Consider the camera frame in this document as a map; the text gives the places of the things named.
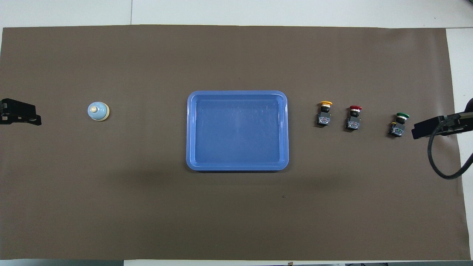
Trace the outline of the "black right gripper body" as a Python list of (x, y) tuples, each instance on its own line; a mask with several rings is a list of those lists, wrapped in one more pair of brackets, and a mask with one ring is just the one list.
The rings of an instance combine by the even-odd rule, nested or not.
[(440, 123), (441, 135), (460, 134), (464, 132), (465, 125), (461, 122), (463, 112), (453, 113), (444, 117)]

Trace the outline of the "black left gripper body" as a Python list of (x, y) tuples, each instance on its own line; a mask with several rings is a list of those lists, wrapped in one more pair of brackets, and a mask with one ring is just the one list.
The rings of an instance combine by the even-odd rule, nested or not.
[(1, 112), (0, 124), (1, 125), (11, 125), (12, 123), (14, 123), (13, 115), (11, 114), (12, 107), (14, 106), (15, 104), (10, 98), (4, 98), (1, 100), (0, 102), (0, 112)]

